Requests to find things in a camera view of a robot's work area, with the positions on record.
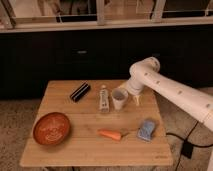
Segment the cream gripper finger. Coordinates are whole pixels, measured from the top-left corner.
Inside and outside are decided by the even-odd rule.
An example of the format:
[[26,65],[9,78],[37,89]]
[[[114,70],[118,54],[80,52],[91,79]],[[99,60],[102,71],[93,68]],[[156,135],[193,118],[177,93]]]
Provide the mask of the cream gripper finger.
[[141,97],[142,97],[142,95],[134,95],[133,96],[133,100],[134,100],[136,106],[141,105]]

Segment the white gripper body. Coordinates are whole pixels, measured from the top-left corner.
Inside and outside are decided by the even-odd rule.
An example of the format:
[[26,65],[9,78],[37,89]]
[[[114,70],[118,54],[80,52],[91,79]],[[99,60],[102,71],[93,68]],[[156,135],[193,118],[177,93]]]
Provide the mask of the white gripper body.
[[126,90],[131,95],[134,95],[134,96],[139,95],[144,89],[144,85],[136,79],[129,79],[126,82],[125,87],[126,87]]

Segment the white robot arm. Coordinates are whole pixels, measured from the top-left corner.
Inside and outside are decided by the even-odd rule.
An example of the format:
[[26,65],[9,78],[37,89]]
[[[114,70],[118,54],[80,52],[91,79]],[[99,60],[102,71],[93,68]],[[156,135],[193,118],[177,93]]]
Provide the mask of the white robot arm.
[[169,79],[159,74],[159,70],[160,62],[155,57],[132,64],[125,84],[127,91],[137,96],[148,86],[213,132],[213,96]]

